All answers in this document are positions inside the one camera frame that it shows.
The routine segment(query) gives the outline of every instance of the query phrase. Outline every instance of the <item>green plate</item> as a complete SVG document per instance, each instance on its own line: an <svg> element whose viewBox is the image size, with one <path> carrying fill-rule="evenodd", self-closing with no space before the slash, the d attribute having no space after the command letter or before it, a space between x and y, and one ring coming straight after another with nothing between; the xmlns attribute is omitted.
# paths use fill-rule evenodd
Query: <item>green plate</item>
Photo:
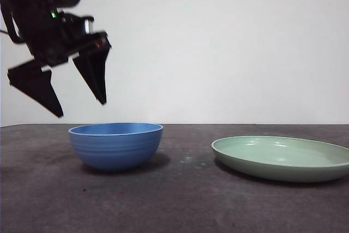
<svg viewBox="0 0 349 233"><path fill-rule="evenodd" d="M270 180L322 182L349 173L349 149L325 142L277 136L234 136L212 149L227 166Z"/></svg>

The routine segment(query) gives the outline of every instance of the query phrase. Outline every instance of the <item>table surface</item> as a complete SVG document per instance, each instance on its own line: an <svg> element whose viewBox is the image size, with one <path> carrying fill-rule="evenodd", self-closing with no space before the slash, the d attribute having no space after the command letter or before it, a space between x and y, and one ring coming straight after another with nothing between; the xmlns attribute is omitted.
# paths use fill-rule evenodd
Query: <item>table surface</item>
<svg viewBox="0 0 349 233"><path fill-rule="evenodd" d="M167 124L153 158L120 173L81 163L74 126L1 128L1 232L349 232L349 176L263 180L220 164L210 147L236 135L349 147L349 126Z"/></svg>

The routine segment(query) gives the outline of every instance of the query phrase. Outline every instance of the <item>white wall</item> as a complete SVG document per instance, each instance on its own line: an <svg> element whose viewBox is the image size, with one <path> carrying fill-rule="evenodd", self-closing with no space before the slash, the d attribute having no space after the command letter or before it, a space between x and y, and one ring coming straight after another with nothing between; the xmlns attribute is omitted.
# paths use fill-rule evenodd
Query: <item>white wall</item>
<svg viewBox="0 0 349 233"><path fill-rule="evenodd" d="M109 34L107 104L64 64L55 118L8 85L29 52L2 36L2 126L349 123L349 0L81 0L72 11Z"/></svg>

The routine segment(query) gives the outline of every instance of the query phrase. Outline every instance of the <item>ceramic bowl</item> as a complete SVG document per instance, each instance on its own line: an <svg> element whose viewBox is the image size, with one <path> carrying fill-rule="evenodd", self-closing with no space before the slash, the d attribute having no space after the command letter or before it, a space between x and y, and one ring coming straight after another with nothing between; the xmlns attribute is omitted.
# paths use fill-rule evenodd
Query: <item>ceramic bowl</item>
<svg viewBox="0 0 349 233"><path fill-rule="evenodd" d="M68 130L77 156L104 171L139 166L158 149L163 127L151 123L104 123Z"/></svg>

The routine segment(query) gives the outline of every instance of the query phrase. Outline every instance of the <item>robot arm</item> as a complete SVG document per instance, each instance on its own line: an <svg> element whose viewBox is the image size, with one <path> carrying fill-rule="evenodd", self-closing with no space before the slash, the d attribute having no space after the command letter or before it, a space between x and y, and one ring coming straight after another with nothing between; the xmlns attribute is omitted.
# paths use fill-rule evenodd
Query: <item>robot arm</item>
<svg viewBox="0 0 349 233"><path fill-rule="evenodd" d="M8 70L10 84L57 117L63 116L51 86L50 70L66 63L69 56L98 101L106 103L105 61L111 47L106 32L93 33L93 17L78 17L58 11L80 0L0 0L1 11L11 40L26 43L33 59Z"/></svg>

